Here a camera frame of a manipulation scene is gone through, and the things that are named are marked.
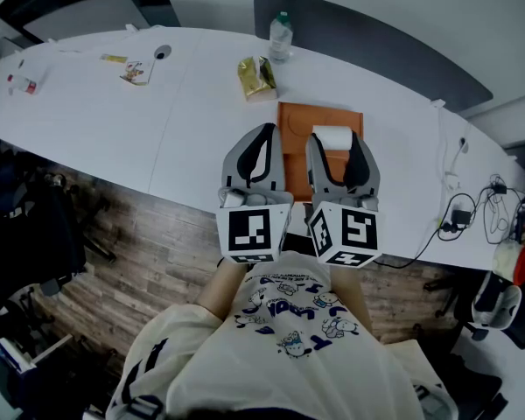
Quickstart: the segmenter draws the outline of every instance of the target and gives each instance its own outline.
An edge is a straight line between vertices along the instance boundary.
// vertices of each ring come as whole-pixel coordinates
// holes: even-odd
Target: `white container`
[[[288,60],[293,34],[288,13],[283,10],[270,24],[269,57],[272,62],[283,64]]]

